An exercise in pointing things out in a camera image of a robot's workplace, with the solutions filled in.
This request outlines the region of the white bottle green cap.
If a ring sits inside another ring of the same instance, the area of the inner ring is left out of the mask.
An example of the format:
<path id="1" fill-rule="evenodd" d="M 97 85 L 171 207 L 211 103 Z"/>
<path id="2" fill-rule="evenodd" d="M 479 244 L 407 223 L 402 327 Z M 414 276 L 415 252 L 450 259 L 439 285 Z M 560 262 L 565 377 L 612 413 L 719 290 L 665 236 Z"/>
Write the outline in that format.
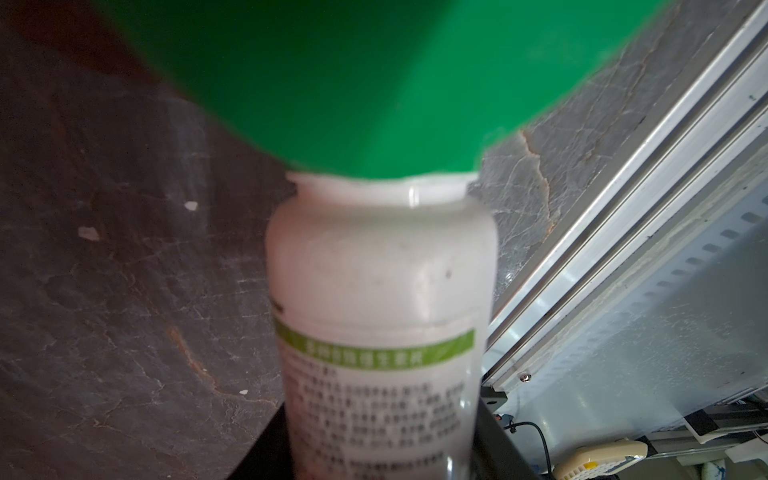
<path id="1" fill-rule="evenodd" d="M 498 230 L 483 153 L 659 1 L 101 1 L 296 194 L 266 270 L 298 479 L 467 479 Z"/>

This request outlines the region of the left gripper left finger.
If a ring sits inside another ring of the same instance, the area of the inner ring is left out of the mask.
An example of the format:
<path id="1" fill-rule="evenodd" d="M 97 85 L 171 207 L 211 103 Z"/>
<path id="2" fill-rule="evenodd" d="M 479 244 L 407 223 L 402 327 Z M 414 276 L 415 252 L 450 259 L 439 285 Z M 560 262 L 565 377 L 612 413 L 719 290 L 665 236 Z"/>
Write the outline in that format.
<path id="1" fill-rule="evenodd" d="M 288 427 L 283 405 L 227 480 L 288 480 Z"/>

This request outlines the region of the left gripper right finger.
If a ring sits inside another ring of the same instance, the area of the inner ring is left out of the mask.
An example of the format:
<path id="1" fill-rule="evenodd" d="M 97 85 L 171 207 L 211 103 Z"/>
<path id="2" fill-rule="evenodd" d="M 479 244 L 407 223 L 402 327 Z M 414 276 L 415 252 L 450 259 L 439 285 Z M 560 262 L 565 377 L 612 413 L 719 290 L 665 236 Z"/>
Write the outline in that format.
<path id="1" fill-rule="evenodd" d="M 476 478 L 539 479 L 484 403 L 478 405 L 476 418 Z"/>

